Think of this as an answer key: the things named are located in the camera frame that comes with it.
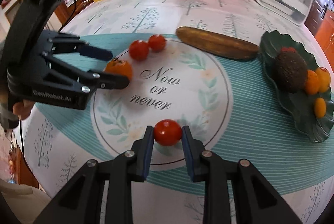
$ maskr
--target black circle outline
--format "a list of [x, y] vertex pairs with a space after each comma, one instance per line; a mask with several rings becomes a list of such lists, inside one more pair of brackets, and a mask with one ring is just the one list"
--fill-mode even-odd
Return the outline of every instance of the black circle outline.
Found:
[[[211, 55], [209, 55], [208, 53], [206, 52], [203, 52], [206, 56], [208, 56], [212, 61], [213, 63], [218, 67], [221, 75], [223, 76], [223, 79], [224, 79], [224, 82], [225, 82], [225, 87], [226, 87], [226, 91], [227, 91], [227, 94], [228, 94], [228, 103], [227, 103], [227, 106], [226, 106], [226, 110], [225, 110], [225, 114], [224, 114], [224, 118], [223, 118], [223, 121], [221, 122], [220, 126], [218, 127], [218, 130], [215, 132], [215, 134], [212, 136], [212, 138], [204, 145], [204, 146], [207, 146], [212, 140], [213, 138], [215, 138], [215, 136], [217, 135], [217, 133], [219, 132], [219, 130], [221, 129], [221, 127], [223, 126], [224, 124], [224, 121], [226, 119], [226, 116], [227, 116], [227, 112], [228, 112], [228, 106], [229, 106], [229, 90], [228, 90], [228, 83], [227, 83], [227, 80], [225, 78], [225, 74], [223, 73], [222, 69], [220, 68], [220, 66], [217, 64], [217, 62], [211, 57]], [[94, 98], [93, 98], [93, 115], [94, 115], [94, 121], [95, 121], [95, 124], [96, 124], [96, 128], [97, 130], [99, 131], [99, 134], [100, 136], [102, 137], [102, 139], [104, 140], [104, 142], [116, 153], [116, 154], [120, 154], [119, 152], [117, 152], [116, 150], [113, 149], [113, 147], [111, 145], [109, 145], [109, 143], [105, 140], [105, 138], [103, 137], [100, 129], [99, 129], [99, 126], [97, 124], [97, 121], [96, 121], [96, 117], [95, 117], [95, 97], [96, 97], [96, 93], [94, 93]], [[151, 165], [167, 165], [167, 164], [173, 164], [173, 163], [177, 163], [177, 162], [180, 162], [180, 161], [183, 161], [183, 159], [180, 159], [180, 160], [176, 160], [176, 161], [173, 161], [173, 162], [168, 162], [168, 163], [161, 163], [161, 164], [151, 164]]]

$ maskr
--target human hand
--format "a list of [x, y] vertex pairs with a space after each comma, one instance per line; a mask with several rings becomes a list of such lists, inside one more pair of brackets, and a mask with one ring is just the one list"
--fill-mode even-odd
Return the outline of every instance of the human hand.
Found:
[[35, 102], [24, 99], [13, 105], [13, 114], [19, 117], [19, 120], [25, 120], [29, 117]]

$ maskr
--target small orange fruit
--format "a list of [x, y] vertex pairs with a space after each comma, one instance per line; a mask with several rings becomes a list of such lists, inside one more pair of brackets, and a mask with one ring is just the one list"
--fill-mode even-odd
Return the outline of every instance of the small orange fruit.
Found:
[[123, 75], [132, 79], [132, 66], [127, 61], [121, 61], [116, 58], [112, 59], [104, 69], [105, 72]]
[[307, 71], [307, 80], [305, 83], [304, 91], [307, 95], [315, 95], [320, 88], [320, 80], [318, 75], [313, 70]]
[[323, 98], [316, 98], [314, 101], [314, 114], [317, 118], [322, 118], [326, 114], [326, 102]]
[[326, 92], [331, 84], [331, 75], [329, 74], [328, 70], [325, 69], [324, 67], [318, 67], [315, 70], [315, 73], [318, 75], [320, 80], [319, 93]]

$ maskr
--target beige fabric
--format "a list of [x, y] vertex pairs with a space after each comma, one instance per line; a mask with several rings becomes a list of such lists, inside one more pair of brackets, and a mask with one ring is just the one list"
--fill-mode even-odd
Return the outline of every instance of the beige fabric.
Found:
[[11, 184], [1, 179], [0, 192], [22, 224], [33, 223], [51, 200], [46, 193], [35, 187]]

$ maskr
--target white circle on placemat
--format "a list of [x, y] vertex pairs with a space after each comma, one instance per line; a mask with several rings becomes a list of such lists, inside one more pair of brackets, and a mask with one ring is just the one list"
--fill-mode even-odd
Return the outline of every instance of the white circle on placemat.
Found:
[[[91, 104], [91, 120], [101, 144], [113, 155], [131, 148], [146, 126], [162, 119], [188, 125], [195, 139], [211, 149], [224, 133], [233, 107], [228, 76], [210, 54], [167, 39], [160, 53], [145, 61], [118, 56], [132, 64], [133, 78], [123, 90], [98, 89]], [[171, 147], [154, 143], [151, 170], [185, 165], [181, 141]]]

